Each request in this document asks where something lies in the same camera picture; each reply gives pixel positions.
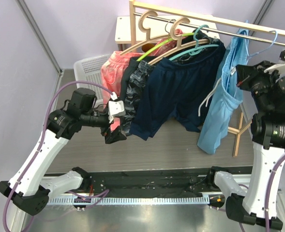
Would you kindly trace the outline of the light blue shorts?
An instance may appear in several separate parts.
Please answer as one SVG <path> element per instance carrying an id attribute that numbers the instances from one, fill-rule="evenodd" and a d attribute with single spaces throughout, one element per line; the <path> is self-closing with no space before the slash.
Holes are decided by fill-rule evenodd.
<path id="1" fill-rule="evenodd" d="M 215 154 L 221 139 L 227 136 L 233 111 L 242 103 L 243 92 L 237 87 L 236 66 L 247 64 L 248 43 L 245 38 L 232 37 L 218 67 L 214 93 L 197 142 L 197 146 L 208 154 Z"/>

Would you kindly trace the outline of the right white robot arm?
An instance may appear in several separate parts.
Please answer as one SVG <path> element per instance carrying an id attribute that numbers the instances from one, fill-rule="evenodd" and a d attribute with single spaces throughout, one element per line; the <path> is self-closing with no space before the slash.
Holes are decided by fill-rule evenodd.
<path id="1" fill-rule="evenodd" d="M 251 122 L 254 164 L 250 183 L 242 190 L 226 169 L 212 167 L 206 185 L 224 194 L 229 219 L 266 231 L 281 230 L 276 198 L 285 163 L 285 63 L 238 65 L 236 71 L 237 87 L 251 93 L 257 108 Z"/>

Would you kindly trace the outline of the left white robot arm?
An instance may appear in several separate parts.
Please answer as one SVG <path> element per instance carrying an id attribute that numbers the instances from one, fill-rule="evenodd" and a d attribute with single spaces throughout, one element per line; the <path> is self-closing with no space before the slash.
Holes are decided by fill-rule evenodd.
<path id="1" fill-rule="evenodd" d="M 48 201 L 70 190 L 87 192 L 91 186 L 90 174 L 80 167 L 68 173 L 43 181 L 56 155 L 82 127 L 100 128 L 106 144 L 126 140 L 120 127 L 110 129 L 114 119 L 125 114 L 124 104 L 115 92 L 103 111 L 94 107 L 96 93 L 89 88 L 78 88 L 62 108 L 51 112 L 38 144 L 20 170 L 9 181 L 0 182 L 0 193 L 25 213 L 35 216 Z"/>

